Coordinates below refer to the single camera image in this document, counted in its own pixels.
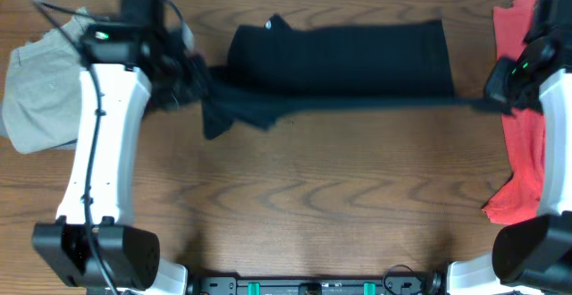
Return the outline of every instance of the wooden tabletop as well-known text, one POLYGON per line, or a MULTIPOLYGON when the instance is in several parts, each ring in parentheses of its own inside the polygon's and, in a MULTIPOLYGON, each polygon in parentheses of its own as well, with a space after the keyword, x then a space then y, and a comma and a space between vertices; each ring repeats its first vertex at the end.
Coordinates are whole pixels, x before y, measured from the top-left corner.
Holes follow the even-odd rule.
MULTIPOLYGON (((47 0, 93 13, 117 0, 47 0)), ((442 19, 457 92, 478 97, 494 65, 492 8, 511 0, 173 0, 210 64, 239 24, 279 13, 294 28, 442 19)), ((0 79, 11 50, 50 26, 29 0, 0 7, 0 79)), ((305 112, 270 131, 242 124, 213 141, 200 107, 149 116, 134 173, 137 226, 162 256, 257 275, 381 275, 431 269, 492 248, 481 206, 510 176, 501 117, 468 107, 305 112)), ((20 155, 0 139, 0 294, 67 289, 30 245, 52 222, 73 152, 20 155)))

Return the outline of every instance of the gray towel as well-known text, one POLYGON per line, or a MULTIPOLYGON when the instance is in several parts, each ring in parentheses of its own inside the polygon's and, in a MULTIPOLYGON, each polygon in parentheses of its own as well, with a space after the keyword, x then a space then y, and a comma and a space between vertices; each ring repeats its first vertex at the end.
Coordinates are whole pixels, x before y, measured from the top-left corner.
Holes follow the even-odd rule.
MULTIPOLYGON (((90 23, 89 18, 73 16, 62 28, 77 39, 90 23)), ((58 30, 11 52, 2 118, 18 152, 28 154, 75 140, 80 109, 79 57, 58 30)))

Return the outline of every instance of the red cloth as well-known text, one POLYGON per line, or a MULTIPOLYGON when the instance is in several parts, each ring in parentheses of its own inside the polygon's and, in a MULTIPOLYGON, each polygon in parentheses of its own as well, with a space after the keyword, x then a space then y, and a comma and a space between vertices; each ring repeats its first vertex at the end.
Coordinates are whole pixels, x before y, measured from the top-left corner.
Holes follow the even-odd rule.
MULTIPOLYGON (((497 59, 518 59, 537 0, 515 0, 510 8, 494 7, 492 17, 497 59)), ((502 116, 512 179, 497 192, 483 211, 491 222, 520 223, 536 216, 544 181, 544 117, 532 110, 513 109, 502 116)))

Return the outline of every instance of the wooden table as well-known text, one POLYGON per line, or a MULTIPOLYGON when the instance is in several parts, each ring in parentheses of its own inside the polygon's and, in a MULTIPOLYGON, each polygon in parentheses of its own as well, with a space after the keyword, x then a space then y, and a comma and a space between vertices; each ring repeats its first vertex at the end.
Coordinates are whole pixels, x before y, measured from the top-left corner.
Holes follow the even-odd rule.
MULTIPOLYGON (((47 0, 114 12, 117 0, 47 0)), ((273 13, 294 28, 442 19, 463 97, 482 93, 495 60, 492 8, 511 0, 173 0, 209 63, 241 23, 273 13)), ((0 7, 0 70, 50 28, 29 0, 0 7)), ((4 88, 4 78, 0 80, 4 88)), ((236 124, 206 141, 197 105, 149 116, 134 174, 137 226, 162 256, 242 275, 381 275, 483 254, 501 228, 481 206, 508 179, 501 118, 468 107, 307 112, 268 132, 236 124)), ((0 139, 0 294, 81 294, 30 246, 52 222, 71 151, 19 155, 0 139)))

